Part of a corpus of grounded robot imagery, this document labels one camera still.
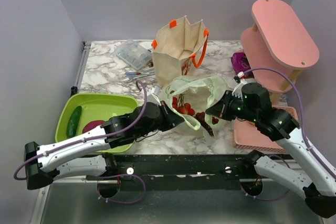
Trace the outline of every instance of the pink basket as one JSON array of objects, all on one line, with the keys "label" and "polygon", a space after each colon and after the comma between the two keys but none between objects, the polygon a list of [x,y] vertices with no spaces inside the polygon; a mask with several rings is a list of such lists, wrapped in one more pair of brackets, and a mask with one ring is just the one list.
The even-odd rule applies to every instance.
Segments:
[{"label": "pink basket", "polygon": [[[274,106],[275,108],[288,111],[296,120],[298,115],[293,107]],[[262,135],[257,128],[248,121],[235,120],[233,130],[233,146],[236,148],[252,149],[268,152],[286,151],[276,142],[272,142],[267,136]]]}]

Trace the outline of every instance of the green plastic bag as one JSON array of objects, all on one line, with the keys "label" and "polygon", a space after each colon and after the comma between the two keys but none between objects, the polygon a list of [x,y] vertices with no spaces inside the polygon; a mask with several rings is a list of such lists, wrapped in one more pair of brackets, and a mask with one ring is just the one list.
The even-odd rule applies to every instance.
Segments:
[{"label": "green plastic bag", "polygon": [[[183,117],[185,123],[180,124],[174,128],[177,131],[186,135],[203,136],[206,139],[212,139],[209,133],[201,126],[200,122],[190,116],[180,114],[173,107],[173,97],[179,97],[180,94],[184,94],[184,102],[188,102],[191,108],[195,112],[203,112],[207,108],[217,103],[225,91],[228,89],[228,85],[225,80],[220,76],[207,76],[207,77],[195,77],[195,76],[181,76],[175,78],[165,89],[160,93],[160,100],[164,100],[167,106],[177,115]],[[212,124],[212,117],[205,115],[205,122],[211,127],[214,133],[214,137],[217,136],[217,131],[224,126],[224,120],[220,120],[217,124]]]}]

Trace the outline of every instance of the canvas tote bag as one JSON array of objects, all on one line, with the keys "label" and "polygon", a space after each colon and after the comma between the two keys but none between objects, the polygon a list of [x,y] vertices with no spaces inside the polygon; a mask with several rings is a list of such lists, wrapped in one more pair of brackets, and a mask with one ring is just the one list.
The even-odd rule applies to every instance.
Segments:
[{"label": "canvas tote bag", "polygon": [[152,58],[161,88],[176,77],[193,74],[202,64],[208,37],[209,31],[202,20],[191,25],[186,16],[172,20],[157,32]]}]

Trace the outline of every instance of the gray floor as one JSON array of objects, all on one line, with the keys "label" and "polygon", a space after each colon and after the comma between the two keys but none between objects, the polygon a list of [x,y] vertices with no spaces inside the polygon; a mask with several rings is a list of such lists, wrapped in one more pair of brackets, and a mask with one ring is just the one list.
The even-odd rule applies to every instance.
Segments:
[{"label": "gray floor", "polygon": [[[264,182],[264,197],[279,196],[285,189]],[[127,199],[138,192],[117,195]],[[48,194],[43,224],[319,224],[321,218],[292,192],[285,199],[265,202],[241,191],[150,191],[141,203],[125,206],[98,200],[95,183],[54,183]]]}]

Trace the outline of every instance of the marble countertop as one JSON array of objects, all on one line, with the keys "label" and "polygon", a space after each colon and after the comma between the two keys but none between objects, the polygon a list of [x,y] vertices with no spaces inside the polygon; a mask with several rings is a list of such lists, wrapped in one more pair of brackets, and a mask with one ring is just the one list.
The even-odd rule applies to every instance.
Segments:
[{"label": "marble countertop", "polygon": [[[112,55],[114,49],[123,41],[95,41],[91,48],[83,76],[80,92],[114,93],[135,97],[143,103],[143,93],[139,92],[135,82],[126,83],[124,73],[134,71],[123,61]],[[138,41],[144,48],[151,48],[152,41]],[[230,57],[242,49],[239,41],[210,41],[206,56],[195,76],[218,74],[233,89],[236,82]],[[156,85],[155,77],[141,79],[147,89]],[[218,137],[211,142],[204,138],[181,135],[173,131],[158,132],[155,136],[134,142],[125,154],[247,154],[251,150],[233,147],[231,123],[226,122]]]}]

